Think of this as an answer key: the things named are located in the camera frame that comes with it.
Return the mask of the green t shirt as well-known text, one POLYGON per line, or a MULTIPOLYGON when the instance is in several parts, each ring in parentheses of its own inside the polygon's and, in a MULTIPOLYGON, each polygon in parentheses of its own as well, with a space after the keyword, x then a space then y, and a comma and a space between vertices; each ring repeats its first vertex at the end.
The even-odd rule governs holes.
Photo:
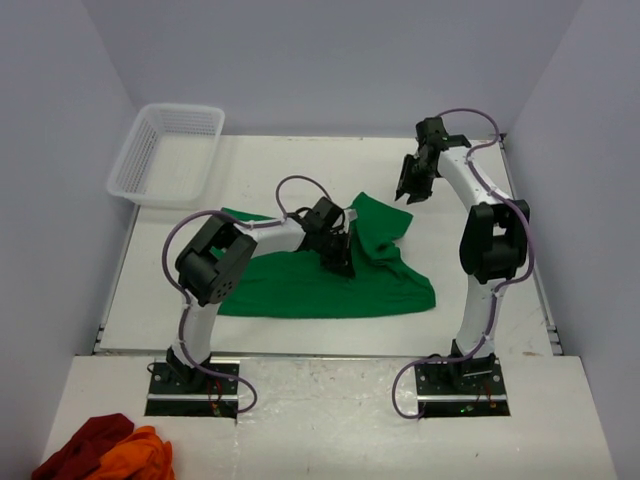
POLYGON ((273 253, 251 260, 220 308, 231 317, 351 319, 419 313, 436 307, 430 280, 409 267, 396 245, 413 216, 364 192, 351 203, 357 213, 351 253, 355 276, 323 268, 310 251, 273 253))

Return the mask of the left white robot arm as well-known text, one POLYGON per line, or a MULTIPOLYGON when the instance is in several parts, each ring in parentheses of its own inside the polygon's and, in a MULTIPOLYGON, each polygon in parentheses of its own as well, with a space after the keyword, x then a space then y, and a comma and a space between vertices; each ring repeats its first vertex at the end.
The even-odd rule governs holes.
POLYGON ((323 197, 314 207, 286 213, 278 219, 242 221, 229 213, 206 210, 177 224, 162 249, 162 269, 171 286, 183 296, 176 340, 167 350, 172 380, 183 391, 201 390, 213 373, 210 340, 220 308, 251 260, 274 253, 311 251, 331 273, 353 278, 351 223, 357 213, 323 197), (192 220, 206 221, 175 260, 176 276, 168 266, 168 251, 177 232, 192 220))

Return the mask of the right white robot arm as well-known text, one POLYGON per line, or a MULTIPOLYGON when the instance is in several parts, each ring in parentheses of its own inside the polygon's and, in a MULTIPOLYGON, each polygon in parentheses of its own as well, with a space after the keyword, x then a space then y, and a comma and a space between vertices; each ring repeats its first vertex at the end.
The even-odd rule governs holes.
POLYGON ((437 179, 446 180, 467 212, 459 245, 460 264, 468 276, 461 327, 446 357, 430 356, 416 372, 440 387, 467 393, 492 375, 494 335, 502 297, 529 250, 529 205, 513 200, 473 162, 480 145, 447 132, 441 116, 416 124, 417 151, 403 159, 395 198, 409 204, 433 194, 437 179))

